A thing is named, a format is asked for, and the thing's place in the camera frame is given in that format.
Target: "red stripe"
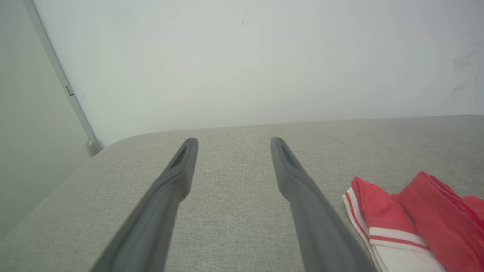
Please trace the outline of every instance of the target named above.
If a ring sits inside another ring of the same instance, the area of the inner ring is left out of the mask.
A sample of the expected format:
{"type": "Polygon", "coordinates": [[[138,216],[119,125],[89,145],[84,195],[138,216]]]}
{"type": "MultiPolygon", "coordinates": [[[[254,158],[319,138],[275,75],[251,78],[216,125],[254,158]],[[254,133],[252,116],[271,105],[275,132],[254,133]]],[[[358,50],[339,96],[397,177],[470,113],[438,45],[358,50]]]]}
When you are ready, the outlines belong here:
{"type": "Polygon", "coordinates": [[[423,249],[426,249],[426,250],[430,250],[430,247],[428,247],[428,246],[424,246],[424,245],[417,244],[417,243],[415,243],[415,242],[410,242],[410,241],[403,240],[403,239],[390,238],[390,237],[383,237],[383,236],[376,236],[376,235],[370,235],[370,238],[371,238],[371,239],[374,239],[374,240],[381,240],[381,241],[388,241],[388,242],[404,243],[404,244],[414,245],[414,246],[417,246],[417,247],[420,247],[420,248],[423,248],[423,249]]]}
{"type": "Polygon", "coordinates": [[[349,198],[348,192],[346,192],[345,195],[346,195],[346,199],[348,200],[349,209],[351,210],[351,215],[353,215],[353,219],[355,220],[356,224],[358,225],[358,227],[360,228],[360,230],[362,231],[366,239],[370,241],[368,234],[363,230],[362,225],[360,225],[360,222],[358,222],[358,220],[356,219],[355,211],[353,210],[353,204],[351,203],[351,199],[349,198]]]}

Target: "red cloth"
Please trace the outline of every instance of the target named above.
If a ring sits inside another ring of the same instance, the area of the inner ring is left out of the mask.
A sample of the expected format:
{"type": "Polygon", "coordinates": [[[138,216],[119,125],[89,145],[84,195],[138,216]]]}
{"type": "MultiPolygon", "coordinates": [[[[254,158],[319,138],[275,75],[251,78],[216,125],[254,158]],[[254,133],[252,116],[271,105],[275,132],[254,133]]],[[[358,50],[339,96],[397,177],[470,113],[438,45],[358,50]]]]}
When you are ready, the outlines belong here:
{"type": "Polygon", "coordinates": [[[420,172],[399,195],[435,258],[449,272],[484,271],[484,200],[460,198],[451,187],[420,172]]]}
{"type": "MultiPolygon", "coordinates": [[[[343,200],[382,271],[385,266],[390,271],[392,265],[422,259],[405,251],[410,250],[435,257],[449,272],[484,272],[483,199],[460,198],[436,177],[420,172],[400,194],[393,195],[355,177],[343,200]],[[389,258],[385,248],[402,249],[401,256],[389,258]]],[[[417,267],[424,268],[433,257],[417,267]]],[[[435,264],[428,269],[440,270],[435,264]]]]}

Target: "white wall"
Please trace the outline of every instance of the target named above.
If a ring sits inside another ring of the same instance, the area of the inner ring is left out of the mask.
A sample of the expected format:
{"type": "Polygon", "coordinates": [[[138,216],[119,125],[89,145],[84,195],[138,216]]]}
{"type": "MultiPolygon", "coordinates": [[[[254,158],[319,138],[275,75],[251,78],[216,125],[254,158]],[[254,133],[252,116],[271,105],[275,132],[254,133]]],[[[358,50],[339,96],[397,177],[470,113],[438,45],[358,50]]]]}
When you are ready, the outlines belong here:
{"type": "Polygon", "coordinates": [[[482,0],[35,0],[103,144],[273,122],[484,114],[482,0]]]}
{"type": "Polygon", "coordinates": [[[0,1],[0,241],[90,155],[21,0],[0,1]]]}

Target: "gray fabric sofa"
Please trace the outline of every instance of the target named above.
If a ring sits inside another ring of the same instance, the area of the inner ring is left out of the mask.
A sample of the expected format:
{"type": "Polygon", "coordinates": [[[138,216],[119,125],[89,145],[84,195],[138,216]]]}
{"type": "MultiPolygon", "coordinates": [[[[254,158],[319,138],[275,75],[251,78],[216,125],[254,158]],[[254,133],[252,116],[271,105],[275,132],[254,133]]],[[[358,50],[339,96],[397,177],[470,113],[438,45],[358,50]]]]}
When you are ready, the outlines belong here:
{"type": "Polygon", "coordinates": [[[76,171],[0,243],[0,271],[89,271],[188,137],[196,176],[166,271],[303,271],[270,139],[283,138],[343,218],[354,176],[398,193],[419,172],[484,197],[484,116],[322,121],[159,132],[116,142],[76,171]]]}

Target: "folded cloth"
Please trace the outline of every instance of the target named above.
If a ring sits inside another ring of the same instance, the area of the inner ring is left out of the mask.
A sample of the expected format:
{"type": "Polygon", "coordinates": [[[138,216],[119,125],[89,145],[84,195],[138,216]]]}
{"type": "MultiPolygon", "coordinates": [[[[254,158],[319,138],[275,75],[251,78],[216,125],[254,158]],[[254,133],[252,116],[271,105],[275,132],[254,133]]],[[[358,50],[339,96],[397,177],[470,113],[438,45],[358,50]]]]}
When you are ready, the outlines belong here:
{"type": "Polygon", "coordinates": [[[355,177],[343,201],[378,271],[446,271],[417,232],[400,204],[399,195],[389,195],[380,187],[355,177]]]}
{"type": "Polygon", "coordinates": [[[402,190],[399,200],[449,272],[484,271],[484,200],[460,198],[451,187],[424,172],[402,190]]]}

